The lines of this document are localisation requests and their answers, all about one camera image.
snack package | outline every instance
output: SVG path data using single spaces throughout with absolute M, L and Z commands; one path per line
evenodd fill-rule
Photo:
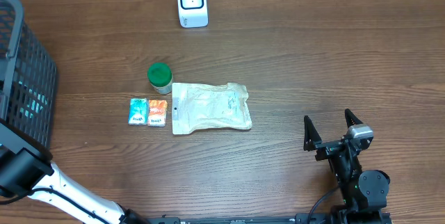
M 130 100 L 129 125 L 146 125 L 148 118 L 147 99 L 133 98 Z
M 167 118 L 167 101 L 151 99 L 149 101 L 148 125 L 164 127 Z
M 173 134 L 190 134 L 197 129 L 252 128 L 247 88 L 237 83 L 222 86 L 173 83 Z

green lid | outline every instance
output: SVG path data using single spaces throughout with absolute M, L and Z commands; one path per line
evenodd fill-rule
M 163 87 L 172 80 L 172 71 L 165 63 L 153 63 L 148 69 L 147 76 L 153 86 Z

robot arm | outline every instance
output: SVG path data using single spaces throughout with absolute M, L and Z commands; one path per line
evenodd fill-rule
M 356 224 L 391 223 L 386 207 L 389 177 L 379 170 L 362 171 L 358 154 L 369 147 L 372 129 L 345 112 L 348 132 L 337 141 L 323 143 L 309 117 L 305 116 L 304 150 L 316 151 L 316 160 L 327 159 L 337 178 L 344 205 L 333 206 L 329 214 L 282 217 L 210 218 L 143 218 L 130 209 L 105 200 L 70 179 L 51 162 L 52 155 L 41 144 L 0 119 L 0 195 L 10 204 L 26 196 L 51 204 L 85 224 Z
M 44 176 L 28 197 L 53 205 L 85 224 L 121 223 L 124 211 L 118 204 L 91 193 L 60 171 L 55 163 L 51 167 L 53 174 Z

white packet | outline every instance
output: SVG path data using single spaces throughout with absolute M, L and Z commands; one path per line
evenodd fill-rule
M 197 129 L 252 128 L 247 88 L 237 83 L 211 86 L 173 83 L 173 134 L 190 134 Z

blue package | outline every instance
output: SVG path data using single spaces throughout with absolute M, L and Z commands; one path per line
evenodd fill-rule
M 147 125 L 148 99 L 133 98 L 130 100 L 129 125 Z

